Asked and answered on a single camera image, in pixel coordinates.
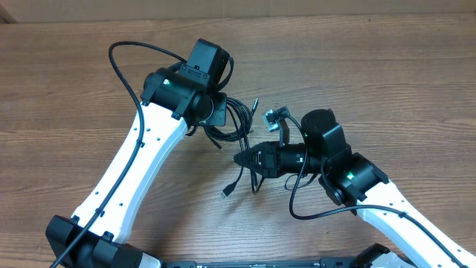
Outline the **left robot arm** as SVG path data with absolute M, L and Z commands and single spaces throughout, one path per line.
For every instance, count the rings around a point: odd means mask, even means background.
M 225 123 L 230 54 L 198 39 L 188 59 L 149 74 L 131 95 L 137 114 L 94 190 L 71 217 L 54 216 L 45 235 L 53 267 L 162 267 L 160 258 L 127 243 L 138 209 L 173 148 L 191 127 Z

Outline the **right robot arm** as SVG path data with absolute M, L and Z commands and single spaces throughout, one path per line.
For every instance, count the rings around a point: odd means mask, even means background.
M 284 174 L 318 178 L 327 196 L 337 205 L 331 211 L 299 215 L 314 220 L 350 211 L 384 234 L 415 267 L 474 267 L 475 256 L 457 245 L 402 195 L 387 174 L 346 142 L 344 130 L 330 109 L 315 109 L 296 123 L 303 136 L 289 143 L 287 108 L 269 110 L 264 116 L 269 131 L 279 130 L 279 141 L 264 141 L 234 156 L 234 162 L 264 179 Z

